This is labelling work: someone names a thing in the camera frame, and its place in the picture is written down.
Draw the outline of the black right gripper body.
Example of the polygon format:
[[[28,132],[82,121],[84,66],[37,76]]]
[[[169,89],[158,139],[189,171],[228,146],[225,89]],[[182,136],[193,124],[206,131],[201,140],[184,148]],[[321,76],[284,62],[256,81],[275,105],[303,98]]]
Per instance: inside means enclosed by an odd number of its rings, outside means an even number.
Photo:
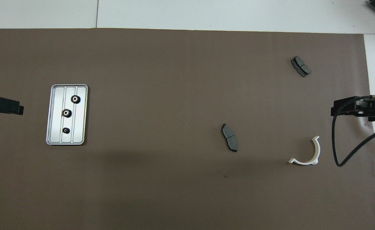
[[[375,122],[375,96],[352,96],[334,101],[334,121],[339,116],[366,117]]]

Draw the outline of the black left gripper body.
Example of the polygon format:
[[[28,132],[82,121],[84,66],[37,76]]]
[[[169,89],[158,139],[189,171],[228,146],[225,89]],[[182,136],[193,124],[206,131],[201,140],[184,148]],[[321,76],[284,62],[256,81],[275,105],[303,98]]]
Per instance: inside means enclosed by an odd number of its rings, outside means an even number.
[[[20,102],[0,97],[0,113],[20,115]]]

